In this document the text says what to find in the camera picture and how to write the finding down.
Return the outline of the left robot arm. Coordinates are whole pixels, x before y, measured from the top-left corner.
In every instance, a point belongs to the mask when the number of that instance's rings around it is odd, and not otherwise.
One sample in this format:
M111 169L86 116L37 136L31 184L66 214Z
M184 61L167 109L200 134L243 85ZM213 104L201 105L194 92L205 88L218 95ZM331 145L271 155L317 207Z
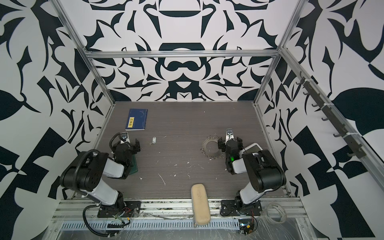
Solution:
M123 194L110 187L103 176L125 180L138 171L136 154L141 151L139 140L132 144L127 132L116 133L109 142L112 156L96 149L83 151L60 176L60 185L100 206L121 210L126 207Z

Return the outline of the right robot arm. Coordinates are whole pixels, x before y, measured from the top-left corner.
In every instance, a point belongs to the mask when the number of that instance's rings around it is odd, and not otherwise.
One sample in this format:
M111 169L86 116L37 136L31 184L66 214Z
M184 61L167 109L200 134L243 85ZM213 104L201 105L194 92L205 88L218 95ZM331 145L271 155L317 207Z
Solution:
M249 183L235 197L236 211L246 214L256 207L266 193L274 192L286 184L286 176L269 150L252 152L245 149L243 140L229 137L218 139L218 148L226 157L227 171L232 175L246 173Z

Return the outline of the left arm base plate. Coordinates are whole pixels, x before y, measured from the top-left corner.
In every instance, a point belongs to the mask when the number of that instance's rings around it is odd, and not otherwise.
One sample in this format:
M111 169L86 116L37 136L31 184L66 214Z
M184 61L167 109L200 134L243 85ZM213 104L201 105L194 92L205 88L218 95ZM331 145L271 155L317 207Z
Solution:
M124 201L121 207L118 207L117 205L101 205L97 217L113 218L116 215L121 218L134 217L135 215L140 213L141 203L141 201Z

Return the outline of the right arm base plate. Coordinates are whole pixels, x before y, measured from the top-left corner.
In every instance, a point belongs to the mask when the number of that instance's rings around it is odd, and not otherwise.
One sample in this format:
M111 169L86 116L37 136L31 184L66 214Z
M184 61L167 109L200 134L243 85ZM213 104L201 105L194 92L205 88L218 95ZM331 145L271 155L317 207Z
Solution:
M240 200L221 200L220 215L222 217L260 216L262 211L260 202L244 205Z

